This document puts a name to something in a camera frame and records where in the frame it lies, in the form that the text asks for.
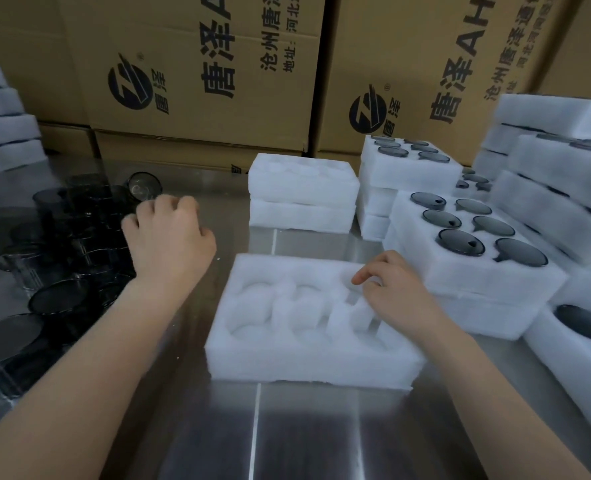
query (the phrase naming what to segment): black logo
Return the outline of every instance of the black logo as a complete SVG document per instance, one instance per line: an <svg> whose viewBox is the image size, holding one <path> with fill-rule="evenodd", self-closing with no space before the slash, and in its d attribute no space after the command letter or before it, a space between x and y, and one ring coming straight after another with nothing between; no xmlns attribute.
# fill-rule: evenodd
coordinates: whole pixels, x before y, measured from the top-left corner
<svg viewBox="0 0 591 480"><path fill-rule="evenodd" d="M376 131L386 120L386 103L375 93L373 84L369 84L369 92L357 97L348 110L348 120L355 131L369 134Z"/></svg>
<svg viewBox="0 0 591 480"><path fill-rule="evenodd" d="M112 67L109 71L109 90L116 101L129 109L144 109L154 98L154 87L147 74L124 58L118 63L118 73Z"/></svg>

